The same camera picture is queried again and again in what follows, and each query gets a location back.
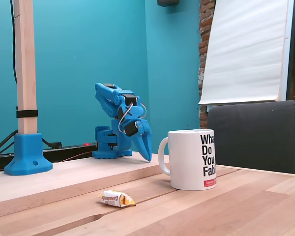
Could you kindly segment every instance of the power strip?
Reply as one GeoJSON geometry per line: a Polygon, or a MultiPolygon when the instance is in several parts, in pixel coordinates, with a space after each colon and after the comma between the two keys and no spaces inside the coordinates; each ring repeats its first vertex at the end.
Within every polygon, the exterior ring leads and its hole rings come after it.
{"type": "MultiPolygon", "coordinates": [[[[85,152],[96,151],[97,147],[95,143],[89,144],[88,146],[85,145],[78,145],[78,146],[70,146],[70,147],[62,147],[59,149],[47,149],[43,150],[44,157],[52,163],[60,162],[65,160],[69,157],[82,154],[85,152]]],[[[0,169],[3,169],[10,161],[13,159],[14,153],[2,154],[0,155],[0,169]]],[[[81,159],[91,157],[91,154],[85,154],[74,159],[81,159]]]]}

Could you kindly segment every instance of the red logo on mug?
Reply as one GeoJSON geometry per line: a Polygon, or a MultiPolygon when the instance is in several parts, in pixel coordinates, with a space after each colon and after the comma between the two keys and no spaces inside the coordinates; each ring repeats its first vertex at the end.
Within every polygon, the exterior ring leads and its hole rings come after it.
{"type": "Polygon", "coordinates": [[[216,178],[205,180],[205,187],[210,187],[216,184],[216,178]]]}

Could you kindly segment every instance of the teal wall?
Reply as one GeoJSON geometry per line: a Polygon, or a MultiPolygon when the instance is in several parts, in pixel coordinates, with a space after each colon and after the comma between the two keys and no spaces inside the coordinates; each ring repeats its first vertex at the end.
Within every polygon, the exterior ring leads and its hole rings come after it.
{"type": "Polygon", "coordinates": [[[153,152],[170,130],[199,128],[199,0],[160,7],[146,0],[153,152]]]}
{"type": "MultiPolygon", "coordinates": [[[[33,2],[38,131],[47,141],[94,142],[95,126],[111,124],[95,83],[133,90],[149,106],[143,0],[33,2]]],[[[10,4],[0,0],[0,141],[17,128],[16,105],[10,4]]]]}
{"type": "MultiPolygon", "coordinates": [[[[34,0],[34,23],[38,131],[49,142],[93,142],[95,126],[110,125],[98,82],[141,97],[154,153],[169,130],[199,127],[199,0],[34,0]]],[[[0,141],[17,128],[16,105],[10,5],[0,0],[0,141]]]]}

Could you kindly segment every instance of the blue robotic arm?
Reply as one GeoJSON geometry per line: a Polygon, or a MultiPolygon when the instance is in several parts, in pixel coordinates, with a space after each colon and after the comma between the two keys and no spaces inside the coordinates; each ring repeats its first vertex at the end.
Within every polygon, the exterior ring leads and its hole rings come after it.
{"type": "Polygon", "coordinates": [[[96,84],[96,99],[112,120],[112,129],[98,126],[95,139],[98,150],[93,156],[98,159],[115,159],[131,156],[132,142],[141,156],[151,161],[152,132],[148,122],[142,119],[144,113],[140,97],[130,90],[123,90],[113,84],[96,84]]]}

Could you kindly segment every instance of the candy wrapper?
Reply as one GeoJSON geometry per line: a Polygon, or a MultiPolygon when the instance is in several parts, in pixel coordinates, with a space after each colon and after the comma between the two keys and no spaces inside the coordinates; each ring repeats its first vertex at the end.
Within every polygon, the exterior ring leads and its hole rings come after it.
{"type": "Polygon", "coordinates": [[[135,205],[133,199],[129,195],[115,190],[104,191],[99,197],[102,198],[102,203],[112,206],[125,207],[135,205]]]}

